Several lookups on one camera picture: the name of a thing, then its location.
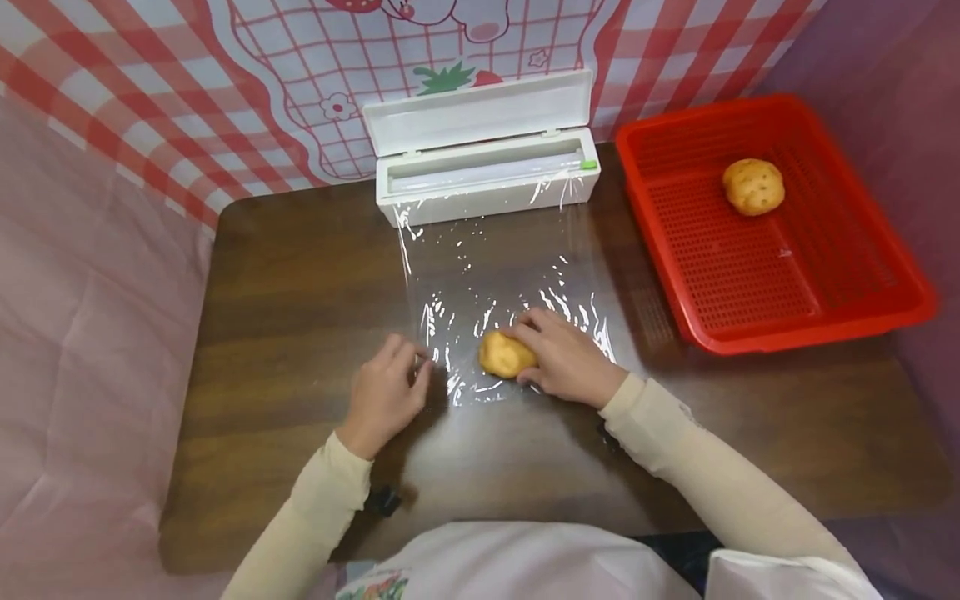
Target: red plastic basket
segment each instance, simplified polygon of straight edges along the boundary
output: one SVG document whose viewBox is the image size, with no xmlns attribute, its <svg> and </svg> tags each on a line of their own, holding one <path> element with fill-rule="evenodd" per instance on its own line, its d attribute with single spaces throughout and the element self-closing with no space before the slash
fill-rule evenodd
<svg viewBox="0 0 960 600">
<path fill-rule="evenodd" d="M 616 147 L 636 220 L 683 336 L 717 354 L 876 335 L 933 316 L 930 284 L 813 112 L 734 100 L 625 126 Z M 786 199 L 745 217 L 721 177 L 740 158 L 783 173 Z"/>
</svg>

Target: wooden table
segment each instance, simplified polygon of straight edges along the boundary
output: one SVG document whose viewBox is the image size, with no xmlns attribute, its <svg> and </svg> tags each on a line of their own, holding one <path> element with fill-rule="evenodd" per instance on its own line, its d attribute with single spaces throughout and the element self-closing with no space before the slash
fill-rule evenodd
<svg viewBox="0 0 960 600">
<path fill-rule="evenodd" d="M 404 505 L 388 519 L 359 515 L 334 560 L 385 558 L 452 520 L 628 536 L 702 527 L 672 488 L 604 445 L 590 410 L 512 383 L 488 389 L 477 335 L 524 302 L 568 310 L 820 518 L 946 497 L 944 457 L 887 339 L 735 358 L 681 343 L 612 148 L 601 158 L 587 204 L 400 236 L 372 181 L 229 207 L 161 524 L 167 568 L 239 564 L 344 417 L 352 372 L 397 330 L 429 334 L 447 385 L 435 382 L 425 413 L 374 466 L 374 486 L 400 483 Z"/>
</svg>

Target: checkered cloth backdrop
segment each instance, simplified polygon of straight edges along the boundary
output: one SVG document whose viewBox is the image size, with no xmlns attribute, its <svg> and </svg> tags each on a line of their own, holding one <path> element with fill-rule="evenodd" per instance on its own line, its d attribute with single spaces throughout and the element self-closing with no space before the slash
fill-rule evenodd
<svg viewBox="0 0 960 600">
<path fill-rule="evenodd" d="M 423 73 L 593 68 L 605 140 L 749 93 L 826 0 L 500 2 L 476 21 L 465 0 L 0 0 L 0 93 L 213 230 L 235 200 L 368 177 L 359 107 L 440 78 Z M 404 8 L 442 5 L 427 24 Z"/>
</svg>

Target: plastic wrap dispenser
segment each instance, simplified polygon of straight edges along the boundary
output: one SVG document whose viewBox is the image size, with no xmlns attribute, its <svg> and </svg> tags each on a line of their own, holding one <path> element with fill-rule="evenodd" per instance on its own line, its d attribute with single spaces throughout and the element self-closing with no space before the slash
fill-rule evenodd
<svg viewBox="0 0 960 600">
<path fill-rule="evenodd" d="M 398 228 L 586 202 L 592 83 L 580 70 L 364 106 L 377 205 Z"/>
</svg>

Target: potato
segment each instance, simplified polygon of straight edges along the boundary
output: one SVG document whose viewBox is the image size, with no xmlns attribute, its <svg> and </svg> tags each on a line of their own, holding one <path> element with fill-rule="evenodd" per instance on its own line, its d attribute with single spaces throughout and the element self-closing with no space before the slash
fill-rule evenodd
<svg viewBox="0 0 960 600">
<path fill-rule="evenodd" d="M 786 196 L 780 169 L 758 158 L 744 158 L 727 167 L 723 186 L 730 204 L 750 217 L 770 212 Z"/>
<path fill-rule="evenodd" d="M 537 355 L 532 350 L 499 331 L 483 336 L 478 355 L 484 371 L 504 379 L 513 379 L 524 369 L 537 365 Z"/>
</svg>

